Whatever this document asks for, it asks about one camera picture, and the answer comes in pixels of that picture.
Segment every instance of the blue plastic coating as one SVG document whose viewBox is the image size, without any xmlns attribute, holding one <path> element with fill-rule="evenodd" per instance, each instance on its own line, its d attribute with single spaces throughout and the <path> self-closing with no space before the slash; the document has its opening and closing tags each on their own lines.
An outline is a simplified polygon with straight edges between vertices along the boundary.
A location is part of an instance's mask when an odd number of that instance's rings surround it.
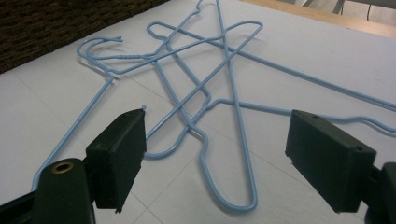
<svg viewBox="0 0 396 224">
<path fill-rule="evenodd" d="M 212 191 L 215 199 L 221 205 L 223 205 L 225 208 L 229 209 L 230 211 L 236 212 L 236 213 L 246 213 L 246 212 L 252 211 L 256 208 L 256 206 L 258 204 L 257 190 L 256 190 L 255 181 L 254 181 L 253 169 L 251 167 L 251 161 L 250 161 L 250 157 L 249 157 L 248 140 L 246 138 L 246 132 L 245 132 L 245 126 L 244 126 L 241 108 L 261 111 L 261 112 L 265 112 L 265 113 L 273 113 L 273 114 L 278 114 L 278 115 L 282 115 L 282 116 L 290 116 L 291 110 L 284 109 L 284 108 L 275 108 L 275 107 L 271 107 L 271 106 L 267 106 L 267 105 L 255 105 L 255 104 L 251 104 L 251 103 L 240 102 L 238 99 L 238 93 L 237 93 L 236 83 L 234 80 L 233 66 L 232 66 L 232 58 L 235 55 L 245 57 L 245 58 L 250 59 L 254 62 L 275 68 L 276 70 L 285 72 L 285 73 L 290 74 L 295 77 L 305 79 L 307 81 L 313 82 L 313 83 L 323 86 L 325 88 L 328 88 L 328 89 L 331 89 L 334 91 L 339 91 L 339 92 L 349 95 L 351 97 L 369 102 L 373 105 L 382 106 L 382 107 L 384 107 L 388 110 L 391 110 L 391 111 L 396 110 L 396 104 L 394 104 L 394 103 L 390 103 L 390 102 L 387 102 L 387 101 L 384 101 L 381 99 L 374 98 L 373 96 L 370 96 L 370 95 L 367 95 L 367 94 L 364 94 L 361 92 L 353 91 L 348 88 L 332 84 L 330 82 L 321 80 L 316 77 L 309 76 L 307 74 L 301 73 L 299 71 L 293 70 L 291 68 L 282 66 L 277 63 L 269 62 L 265 59 L 259 58 L 255 55 L 251 55 L 251 54 L 248 54 L 248 53 L 242 51 L 242 48 L 262 29 L 262 24 L 258 21 L 241 21 L 241 22 L 238 22 L 232 26 L 224 27 L 222 16 L 221 16 L 221 10 L 220 10 L 220 6 L 219 6 L 219 0 L 216 1 L 216 7 L 217 7 L 217 11 L 218 11 L 218 16 L 219 16 L 219 26 L 220 26 L 221 35 L 207 38 L 207 37 L 202 37 L 202 36 L 199 36 L 199 35 L 196 35 L 196 34 L 193 34 L 188 31 L 183 30 L 182 27 L 191 18 L 193 18 L 195 15 L 198 15 L 201 12 L 202 2 L 203 2 L 203 0 L 198 1 L 197 5 L 196 5 L 196 10 L 194 10 L 177 27 L 171 26 L 169 24 L 165 24 L 165 23 L 159 22 L 159 21 L 152 22 L 148 25 L 148 27 L 147 27 L 148 33 L 153 38 L 156 38 L 156 39 L 162 41 L 161 45 L 152 53 L 143 54 L 143 55 L 113 55 L 113 56 L 106 56 L 106 57 L 94 56 L 91 54 L 91 51 L 93 48 L 95 48 L 96 46 L 101 45 L 103 43 L 122 42 L 122 39 L 120 36 L 117 36 L 117 37 L 102 37 L 102 36 L 95 37 L 95 38 L 88 39 L 87 41 L 81 43 L 78 46 L 78 55 L 80 57 L 86 59 L 87 61 L 89 61 L 92 65 L 97 66 L 102 71 L 104 71 L 104 73 L 107 76 L 107 81 L 106 81 L 105 85 L 101 88 L 101 90 L 99 90 L 99 92 L 97 92 L 97 94 L 94 96 L 92 101 L 87 105 L 85 110 L 81 113 L 81 115 L 78 117 L 76 122 L 73 124 L 73 126 L 66 133 L 66 135 L 61 140 L 61 142 L 57 145 L 57 147 L 55 149 L 53 149 L 53 151 L 50 153 L 48 158 L 45 160 L 45 162 L 42 164 L 40 169 L 37 171 L 37 173 L 35 174 L 32 190 L 34 190 L 37 186 L 38 178 L 39 178 L 41 171 L 56 158 L 56 156 L 62 150 L 64 143 L 70 138 L 70 136 L 76 130 L 78 125 L 88 115 L 88 113 L 93 108 L 93 106 L 98 102 L 99 98 L 104 94 L 106 89 L 110 86 L 110 84 L 114 80 L 113 75 L 122 76 L 125 73 L 131 72 L 131 71 L 135 70 L 136 68 L 145 66 L 147 64 L 153 64 L 155 66 L 155 68 L 157 69 L 158 73 L 160 74 L 161 80 L 163 81 L 172 100 L 174 101 L 175 107 L 160 122 L 158 122 L 153 127 L 152 130 L 150 130 L 147 133 L 146 138 L 149 140 L 150 137 L 152 135 L 154 135 L 156 132 L 158 132 L 161 129 L 161 127 L 170 118 L 172 118 L 176 113 L 181 114 L 182 118 L 184 119 L 184 121 L 186 123 L 186 126 L 180 133 L 176 142 L 171 147 L 169 147 L 168 149 L 166 149 L 165 151 L 163 151 L 161 153 L 154 154 L 154 153 L 147 152 L 145 155 L 145 158 L 150 159 L 150 160 L 159 160 L 159 159 L 162 159 L 162 158 L 165 158 L 165 157 L 171 155 L 178 149 L 178 147 L 180 146 L 181 142 L 183 141 L 183 139 L 187 135 L 187 133 L 195 132 L 196 134 L 198 134 L 198 136 L 200 136 L 200 138 L 203 142 L 203 146 L 202 146 L 202 149 L 201 149 L 201 152 L 199 155 L 199 159 L 200 159 L 201 167 L 204 171 L 204 178 L 205 178 L 207 185 L 209 186 L 210 190 Z M 238 26 L 245 25 L 245 24 L 253 24 L 253 25 L 256 25 L 257 28 L 252 32 L 252 34 L 250 36 L 248 36 L 246 38 L 246 40 L 238 48 L 233 49 L 233 48 L 229 47 L 227 44 L 227 39 L 226 39 L 227 33 L 229 31 L 231 31 L 232 29 L 234 29 Z M 169 36 L 157 35 L 151 30 L 152 26 L 154 26 L 154 25 L 161 25 L 162 27 L 171 29 L 172 33 Z M 177 33 L 195 38 L 196 41 L 189 45 L 181 47 L 179 49 L 173 49 L 170 41 Z M 222 63 L 220 63 L 219 66 L 216 67 L 204 80 L 200 81 L 197 78 L 197 76 L 190 70 L 190 68 L 184 63 L 182 58 L 178 56 L 178 53 L 180 53 L 181 51 L 183 51 L 185 49 L 198 47 L 199 45 L 201 45 L 203 43 L 211 44 L 217 48 L 224 49 L 224 61 Z M 85 46 L 88 46 L 88 47 L 85 49 L 85 52 L 82 53 L 81 51 Z M 165 52 L 164 54 L 160 54 L 160 52 L 162 52 L 163 50 L 166 50 L 167 52 Z M 181 100 L 177 98 L 177 95 L 175 94 L 175 91 L 174 91 L 172 85 L 170 84 L 170 82 L 168 81 L 166 74 L 163 71 L 162 66 L 160 64 L 161 59 L 164 59 L 169 56 L 172 56 L 176 60 L 177 64 L 182 68 L 182 70 L 185 72 L 185 74 L 189 77 L 189 79 L 196 86 L 184 99 L 181 99 Z M 136 63 L 135 65 L 133 65 L 129 68 L 123 69 L 123 70 L 117 70 L 115 68 L 109 67 L 109 66 L 101 63 L 101 61 L 114 60 L 114 59 L 138 60 L 140 63 Z M 210 81 L 210 79 L 213 78 L 219 72 L 219 70 L 222 69 L 224 66 L 227 66 L 228 75 L 229 75 L 229 79 L 230 79 L 230 85 L 231 85 L 232 91 L 233 91 L 233 99 L 217 99 L 214 102 L 210 103 L 211 102 L 211 94 L 205 88 L 205 84 L 208 81 Z M 195 114 L 192 117 L 192 119 L 190 119 L 187 112 L 183 108 L 183 106 L 198 91 L 201 91 L 205 95 L 206 99 L 203 102 L 202 108 L 197 112 L 197 114 Z M 236 204 L 232 204 L 232 203 L 228 202 L 227 200 L 225 200 L 222 197 L 222 195 L 219 193 L 218 189 L 216 188 L 216 184 L 213 181 L 213 178 L 211 177 L 210 171 L 206 164 L 205 155 L 208 150 L 209 140 L 208 140 L 208 137 L 205 134 L 205 132 L 196 126 L 196 123 L 204 116 L 204 114 L 207 111 L 213 109 L 218 104 L 232 105 L 234 108 L 234 113 L 236 115 L 236 121 L 238 124 L 239 136 L 240 136 L 241 142 L 242 142 L 242 150 L 244 152 L 244 157 L 245 157 L 245 165 L 247 167 L 247 182 L 248 182 L 249 192 L 250 192 L 250 202 L 248 205 L 236 205 Z M 333 117 L 333 116 L 328 116 L 328 115 L 321 115 L 321 116 L 325 119 L 328 119 L 328 120 L 330 120 L 332 122 L 336 122 L 336 123 L 352 123 L 352 122 L 366 123 L 366 124 L 370 124 L 370 125 L 374 126 L 380 132 L 390 133 L 391 136 L 393 136 L 393 137 L 395 137 L 395 134 L 396 134 L 396 128 L 389 127 L 389 126 L 379 122 L 378 120 L 364 117 L 364 116 L 353 116 L 353 117 L 346 117 L 346 118 Z"/>
</svg>

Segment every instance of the wicker basket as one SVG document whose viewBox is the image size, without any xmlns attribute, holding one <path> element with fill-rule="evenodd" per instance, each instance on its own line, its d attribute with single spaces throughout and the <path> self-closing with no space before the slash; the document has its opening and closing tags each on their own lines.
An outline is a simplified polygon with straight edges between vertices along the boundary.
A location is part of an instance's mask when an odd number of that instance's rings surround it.
<svg viewBox="0 0 396 224">
<path fill-rule="evenodd" d="M 0 74 L 168 0 L 0 0 Z"/>
</svg>

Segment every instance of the brown wicker surface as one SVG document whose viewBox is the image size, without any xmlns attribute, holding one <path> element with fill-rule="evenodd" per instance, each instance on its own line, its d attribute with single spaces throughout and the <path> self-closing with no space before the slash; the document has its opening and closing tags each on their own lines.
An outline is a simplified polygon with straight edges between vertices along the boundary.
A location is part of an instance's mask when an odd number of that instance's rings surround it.
<svg viewBox="0 0 396 224">
<path fill-rule="evenodd" d="M 0 74 L 168 0 L 0 0 Z"/>
</svg>

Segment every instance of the white tabletop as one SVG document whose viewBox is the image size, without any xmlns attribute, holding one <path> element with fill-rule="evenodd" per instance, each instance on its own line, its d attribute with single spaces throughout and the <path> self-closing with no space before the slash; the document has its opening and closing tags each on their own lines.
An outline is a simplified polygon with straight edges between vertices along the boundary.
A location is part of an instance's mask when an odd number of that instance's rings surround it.
<svg viewBox="0 0 396 224">
<path fill-rule="evenodd" d="M 185 29 L 204 36 L 219 35 L 214 1 L 204 1 L 202 13 Z M 312 21 L 239 1 L 222 1 L 225 25 L 254 20 L 263 30 L 243 49 L 269 61 L 340 84 L 354 91 L 396 102 L 396 39 L 370 35 Z M 146 32 L 152 21 L 177 26 L 193 12 L 193 0 L 172 0 L 90 36 L 122 35 L 124 43 L 110 44 L 101 54 L 141 54 L 161 42 Z M 228 33 L 237 47 L 255 26 Z M 156 28 L 159 34 L 169 31 Z M 76 54 L 83 39 L 55 50 L 0 76 L 0 203 L 28 193 L 35 171 L 53 150 L 105 78 Z M 183 46 L 194 41 L 177 36 Z M 224 52 L 202 45 L 180 53 L 203 80 L 224 58 Z M 174 60 L 161 60 L 180 99 L 195 86 Z M 125 67 L 126 63 L 114 66 Z M 259 105 L 301 109 L 337 116 L 370 116 L 396 127 L 394 112 L 292 77 L 242 57 L 233 59 L 240 100 Z M 213 99 L 232 98 L 226 69 L 207 85 Z M 185 108 L 194 115 L 205 97 L 198 93 Z M 147 132 L 173 103 L 152 65 L 114 81 L 83 121 L 58 160 L 85 157 L 85 147 L 119 114 L 146 105 Z M 250 157 L 259 193 L 256 210 L 238 215 L 221 209 L 205 185 L 198 154 L 202 142 L 188 135 L 181 147 L 160 161 L 143 161 L 142 169 L 121 214 L 97 210 L 97 223 L 362 223 L 358 214 L 335 214 L 329 205 L 291 165 L 285 156 L 290 118 L 242 110 Z M 233 108 L 218 105 L 198 123 L 209 136 L 207 161 L 223 196 L 237 204 L 248 203 L 248 188 Z M 337 125 L 377 150 L 375 165 L 396 161 L 396 139 L 363 123 Z M 184 127 L 175 116 L 152 139 L 149 152 L 170 147 Z"/>
</svg>

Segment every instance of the bolt hole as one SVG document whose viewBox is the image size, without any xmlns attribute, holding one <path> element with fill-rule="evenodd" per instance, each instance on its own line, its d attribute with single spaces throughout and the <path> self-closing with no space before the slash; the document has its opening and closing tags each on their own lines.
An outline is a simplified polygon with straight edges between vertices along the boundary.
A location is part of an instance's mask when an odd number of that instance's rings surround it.
<svg viewBox="0 0 396 224">
<path fill-rule="evenodd" d="M 70 171 L 71 169 L 73 169 L 73 167 L 74 167 L 74 163 L 72 163 L 72 162 L 69 162 L 69 161 L 61 162 L 52 168 L 52 172 L 56 175 L 64 174 L 64 173 Z"/>
</svg>

